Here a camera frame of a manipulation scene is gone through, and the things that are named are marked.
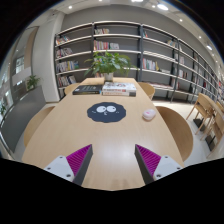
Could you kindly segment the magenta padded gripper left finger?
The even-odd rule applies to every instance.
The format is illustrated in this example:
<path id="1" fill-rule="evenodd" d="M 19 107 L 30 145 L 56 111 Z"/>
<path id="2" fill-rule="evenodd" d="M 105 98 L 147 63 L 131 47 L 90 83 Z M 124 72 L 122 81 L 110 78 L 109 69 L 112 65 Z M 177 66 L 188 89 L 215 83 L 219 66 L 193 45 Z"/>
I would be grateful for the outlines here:
<path id="1" fill-rule="evenodd" d="M 68 156 L 59 155 L 44 170 L 81 186 L 92 155 L 92 145 L 87 145 Z"/>

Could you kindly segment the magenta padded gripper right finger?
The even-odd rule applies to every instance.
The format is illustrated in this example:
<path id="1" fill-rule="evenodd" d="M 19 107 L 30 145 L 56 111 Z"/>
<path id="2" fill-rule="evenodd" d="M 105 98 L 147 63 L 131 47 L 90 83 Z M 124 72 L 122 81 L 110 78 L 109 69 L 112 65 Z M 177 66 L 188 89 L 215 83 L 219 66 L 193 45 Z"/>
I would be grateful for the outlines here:
<path id="1" fill-rule="evenodd" d="M 160 180 L 182 169 L 170 156 L 160 156 L 138 144 L 135 145 L 135 157 L 145 184 Z"/>

